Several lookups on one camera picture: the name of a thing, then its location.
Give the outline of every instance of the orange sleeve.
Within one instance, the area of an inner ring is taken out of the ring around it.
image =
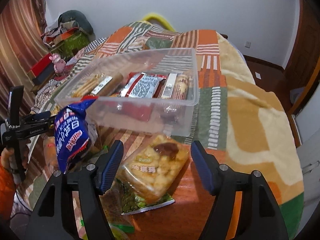
[[[0,216],[4,220],[11,216],[15,190],[12,174],[2,167],[0,161]]]

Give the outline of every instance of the wooden door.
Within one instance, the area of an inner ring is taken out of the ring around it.
[[[290,90],[305,87],[320,55],[320,24],[305,0],[300,0],[300,20],[292,54],[284,71]]]

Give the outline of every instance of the metal screw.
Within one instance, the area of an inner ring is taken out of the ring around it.
[[[94,164],[89,164],[89,165],[87,166],[87,170],[88,170],[88,171],[92,171],[92,170],[95,169],[95,167],[96,167],[96,165],[94,165]]]
[[[254,171],[253,174],[256,177],[260,177],[261,176],[261,172],[260,171]]]
[[[227,169],[229,169],[228,165],[225,165],[225,164],[220,164],[219,168],[222,171],[226,171]]]
[[[53,173],[55,177],[59,177],[61,175],[61,171],[57,170]]]

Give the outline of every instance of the blue snack bag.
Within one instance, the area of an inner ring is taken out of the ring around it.
[[[97,97],[84,97],[59,111],[54,121],[59,169],[65,173],[72,163],[81,160],[95,143],[95,128],[85,120],[86,109]]]

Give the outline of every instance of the colorful bedspread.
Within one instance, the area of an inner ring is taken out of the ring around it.
[[[190,135],[174,138],[185,144],[200,140],[208,153],[235,171],[260,170],[276,196],[292,239],[303,208],[303,182],[289,122],[275,94],[255,86],[245,62],[221,35],[212,30],[174,33],[147,22],[135,22],[120,28],[106,40],[91,43],[71,76],[94,58],[159,48],[196,50],[200,101],[194,108]],[[173,62],[165,59],[162,64],[170,66]],[[42,111],[53,109],[53,99],[60,88],[43,105]],[[115,139],[120,139],[127,155],[150,136],[101,127],[104,144],[111,145]],[[19,188],[32,208],[51,175],[42,154],[43,138],[38,137],[32,143],[31,168]],[[169,192],[175,204],[132,216],[135,233],[129,235],[131,240],[199,238],[214,197],[202,188],[191,158]],[[241,194],[237,194],[228,239],[235,235],[240,203]],[[82,236],[84,228],[77,204],[75,213]]]

